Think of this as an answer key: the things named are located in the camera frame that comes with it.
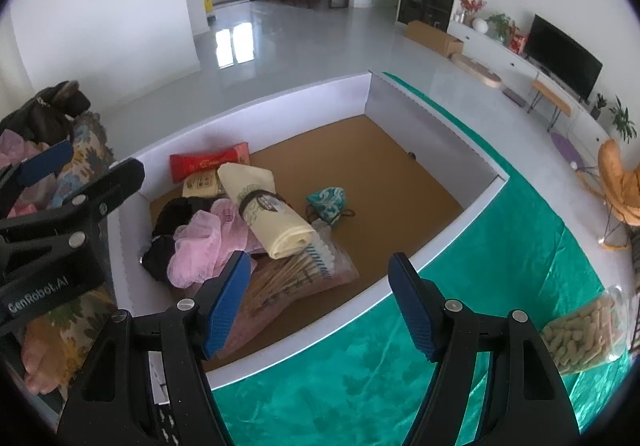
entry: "pink fabric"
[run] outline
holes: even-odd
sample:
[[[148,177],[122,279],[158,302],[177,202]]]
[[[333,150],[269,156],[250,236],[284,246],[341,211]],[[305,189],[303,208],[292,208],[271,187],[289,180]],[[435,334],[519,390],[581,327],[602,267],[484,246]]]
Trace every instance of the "pink fabric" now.
[[[188,225],[176,229],[174,240],[175,254],[166,275],[182,289],[219,276],[234,251],[263,251],[230,199],[215,201],[210,213],[198,211]]]
[[[14,131],[4,130],[0,135],[0,169],[30,159],[39,153],[41,150],[33,142],[24,140]],[[56,188],[57,183],[53,173],[30,188],[26,188],[9,212],[9,218],[35,213],[38,208],[44,209],[56,192]]]

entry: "white tv cabinet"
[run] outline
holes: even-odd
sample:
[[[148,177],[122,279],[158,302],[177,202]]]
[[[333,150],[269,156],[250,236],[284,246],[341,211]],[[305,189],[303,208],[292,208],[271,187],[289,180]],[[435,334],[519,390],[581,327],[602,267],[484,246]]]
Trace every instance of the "white tv cabinet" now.
[[[533,100],[531,83],[536,79],[544,82],[546,86],[556,92],[571,107],[571,116],[567,118],[561,115],[556,123],[556,129],[568,137],[586,161],[594,164],[600,145],[609,136],[604,128],[591,117],[590,109],[588,109],[590,107],[578,103],[555,81],[540,72],[536,66],[514,54],[489,36],[455,21],[449,23],[447,32],[464,42],[462,53],[465,56],[484,64],[492,72],[498,74],[502,78],[504,86],[516,92],[529,104]],[[548,119],[551,118],[553,110],[554,106],[544,100],[536,106],[536,111]]]

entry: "silver screw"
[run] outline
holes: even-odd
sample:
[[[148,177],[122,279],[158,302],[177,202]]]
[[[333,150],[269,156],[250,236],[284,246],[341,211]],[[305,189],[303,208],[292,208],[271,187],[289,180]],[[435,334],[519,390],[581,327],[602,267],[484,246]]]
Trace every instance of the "silver screw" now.
[[[513,316],[514,320],[519,321],[519,323],[524,323],[529,319],[529,316],[527,316],[527,313],[520,310],[513,311],[511,313],[511,316]]]
[[[71,200],[71,203],[74,206],[79,206],[80,204],[82,204],[84,201],[86,200],[86,195],[78,195],[76,197],[73,197],[73,199]]]
[[[71,236],[69,236],[69,247],[71,249],[77,249],[86,240],[86,235],[82,231],[76,231]]]
[[[462,303],[458,300],[447,300],[444,302],[444,308],[451,312],[460,312],[462,311]]]
[[[188,311],[189,309],[193,309],[193,306],[195,304],[196,302],[194,302],[191,298],[183,298],[178,301],[178,304],[176,306],[180,311]]]
[[[126,319],[127,319],[127,311],[124,311],[122,309],[114,312],[111,315],[111,321],[114,321],[115,323],[120,323],[121,321],[124,321]]]

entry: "potted plant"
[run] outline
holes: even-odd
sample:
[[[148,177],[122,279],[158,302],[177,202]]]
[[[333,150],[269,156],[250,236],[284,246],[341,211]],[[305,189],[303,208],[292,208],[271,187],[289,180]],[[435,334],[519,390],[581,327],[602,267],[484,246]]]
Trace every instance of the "potted plant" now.
[[[614,139],[618,139],[622,136],[622,141],[629,144],[631,139],[638,137],[638,132],[634,127],[635,122],[629,120],[629,109],[622,108],[620,98],[616,96],[618,102],[613,108],[609,108],[609,111],[613,114],[613,126],[609,129],[609,135]]]
[[[593,106],[593,108],[591,108],[591,116],[595,121],[597,121],[598,117],[600,117],[600,112],[602,111],[602,109],[607,106],[607,99],[605,99],[604,95],[602,95],[601,93],[597,93],[596,95],[598,96],[598,100],[596,101],[596,104]]]
[[[460,0],[463,15],[462,23],[470,27],[476,14],[478,14],[485,5],[486,2],[484,0]]]
[[[504,12],[501,12],[499,14],[491,14],[487,22],[494,26],[494,39],[504,45],[509,34],[511,34],[512,26],[514,26],[512,19]]]

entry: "transparent plastic bag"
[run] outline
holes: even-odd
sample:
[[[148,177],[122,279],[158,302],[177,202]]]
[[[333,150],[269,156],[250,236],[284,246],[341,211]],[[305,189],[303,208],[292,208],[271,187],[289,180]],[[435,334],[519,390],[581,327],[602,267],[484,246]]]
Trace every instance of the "transparent plastic bag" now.
[[[309,266],[307,251],[280,260],[259,261],[219,358],[226,358],[251,341],[294,301],[358,279],[349,255],[334,244],[331,228],[322,220],[312,226],[326,246],[324,252],[331,255],[325,262],[332,263],[320,269]]]
[[[560,374],[568,376],[617,360],[626,349],[628,300],[619,286],[546,324],[542,340]]]

